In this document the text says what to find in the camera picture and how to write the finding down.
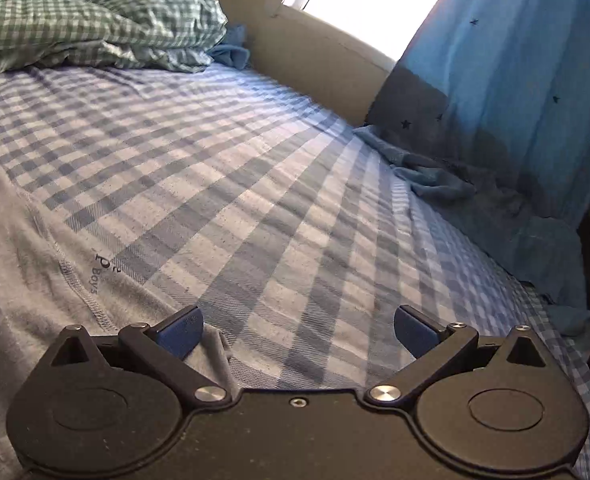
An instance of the blue and white plaid sheet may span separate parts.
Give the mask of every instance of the blue and white plaid sheet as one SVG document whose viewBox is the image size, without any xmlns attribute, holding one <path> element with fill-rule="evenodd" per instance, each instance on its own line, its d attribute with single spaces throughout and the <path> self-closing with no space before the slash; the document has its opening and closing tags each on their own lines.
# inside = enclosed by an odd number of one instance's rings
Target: blue and white plaid sheet
<svg viewBox="0 0 590 480">
<path fill-rule="evenodd" d="M 245 386 L 363 386 L 412 361 L 402 303 L 485 335 L 532 325 L 590 411 L 580 354 L 524 288 L 351 128 L 253 72 L 0 75 L 8 177 L 135 282 L 197 303 Z M 576 465 L 590 479 L 590 437 Z"/>
</svg>

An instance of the metal bolt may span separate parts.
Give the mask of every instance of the metal bolt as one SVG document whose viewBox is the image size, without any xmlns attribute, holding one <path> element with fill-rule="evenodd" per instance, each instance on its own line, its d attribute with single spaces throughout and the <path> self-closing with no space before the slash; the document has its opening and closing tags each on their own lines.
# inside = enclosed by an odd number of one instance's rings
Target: metal bolt
<svg viewBox="0 0 590 480">
<path fill-rule="evenodd" d="M 201 402 L 218 402 L 226 397 L 226 390 L 219 386 L 202 386 L 195 390 L 195 399 Z"/>
<path fill-rule="evenodd" d="M 395 386 L 390 384 L 380 384 L 371 388 L 371 397 L 379 402 L 392 402 L 393 400 L 399 399 L 402 396 L 402 392 Z"/>
<path fill-rule="evenodd" d="M 302 399 L 301 397 L 295 397 L 294 399 L 291 399 L 289 401 L 289 404 L 293 407 L 293 408 L 303 408 L 304 406 L 306 406 L 309 402 L 306 399 Z"/>
</svg>

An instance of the beige wall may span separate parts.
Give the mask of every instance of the beige wall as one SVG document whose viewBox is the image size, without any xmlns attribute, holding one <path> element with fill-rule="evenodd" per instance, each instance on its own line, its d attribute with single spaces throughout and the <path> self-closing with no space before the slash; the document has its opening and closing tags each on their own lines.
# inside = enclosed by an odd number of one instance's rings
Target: beige wall
<svg viewBox="0 0 590 480">
<path fill-rule="evenodd" d="M 248 26 L 253 65 L 259 72 L 312 96 L 352 124 L 361 124 L 388 75 L 368 55 L 337 41 L 336 29 L 281 0 L 219 0 L 231 23 Z M 347 38 L 345 44 L 356 40 Z"/>
</svg>

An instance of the window sill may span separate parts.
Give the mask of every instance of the window sill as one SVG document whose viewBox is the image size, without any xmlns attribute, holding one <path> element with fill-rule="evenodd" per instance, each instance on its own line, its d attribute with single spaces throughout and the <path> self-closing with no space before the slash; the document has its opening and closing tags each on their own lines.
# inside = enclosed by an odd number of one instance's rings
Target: window sill
<svg viewBox="0 0 590 480">
<path fill-rule="evenodd" d="M 371 47 L 369 44 L 364 43 L 361 40 L 358 40 L 358 38 L 351 36 L 347 32 L 344 32 L 337 27 L 333 27 L 330 23 L 323 22 L 315 16 L 307 14 L 303 10 L 293 9 L 292 7 L 281 4 L 277 11 L 277 16 L 287 20 L 293 20 L 315 30 L 325 38 L 339 43 L 344 48 L 347 48 L 358 56 L 363 57 L 363 59 L 366 61 L 381 68 L 382 70 L 385 70 L 386 72 L 391 72 L 395 66 L 396 61 L 390 59 L 390 57 L 381 53 L 379 50 Z"/>
</svg>

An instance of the green checkered pillow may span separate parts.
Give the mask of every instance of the green checkered pillow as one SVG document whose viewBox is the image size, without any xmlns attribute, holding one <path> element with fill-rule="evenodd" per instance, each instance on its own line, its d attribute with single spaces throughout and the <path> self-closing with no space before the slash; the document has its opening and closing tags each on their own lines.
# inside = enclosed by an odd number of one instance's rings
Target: green checkered pillow
<svg viewBox="0 0 590 480">
<path fill-rule="evenodd" d="M 199 72 L 226 22 L 217 0 L 0 0 L 0 73 L 65 61 Z"/>
</svg>

